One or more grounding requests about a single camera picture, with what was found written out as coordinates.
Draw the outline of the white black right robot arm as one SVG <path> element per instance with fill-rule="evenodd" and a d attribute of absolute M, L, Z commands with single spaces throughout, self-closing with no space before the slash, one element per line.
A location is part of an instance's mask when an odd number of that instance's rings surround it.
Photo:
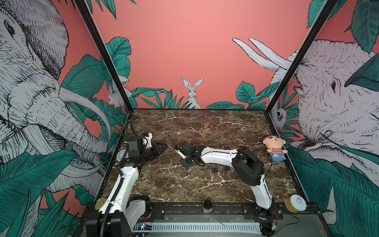
<path fill-rule="evenodd" d="M 192 146 L 185 142 L 175 146 L 181 164 L 190 169 L 193 165 L 218 164 L 233 168 L 241 181 L 250 186 L 256 201 L 257 215 L 263 220 L 279 220 L 277 205 L 265 181 L 264 163 L 247 147 L 223 150 L 206 146 Z"/>

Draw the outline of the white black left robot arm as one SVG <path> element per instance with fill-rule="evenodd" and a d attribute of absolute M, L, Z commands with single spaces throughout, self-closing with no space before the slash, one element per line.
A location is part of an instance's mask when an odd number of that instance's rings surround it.
<path fill-rule="evenodd" d="M 148 219 L 153 209 L 148 195 L 129 200 L 131 191 L 145 163 L 156 159 L 166 148 L 166 143 L 152 142 L 151 133 L 128 138 L 121 160 L 115 166 L 118 177 L 111 193 L 100 210 L 86 220 L 88 237 L 136 236 L 136 223 Z"/>

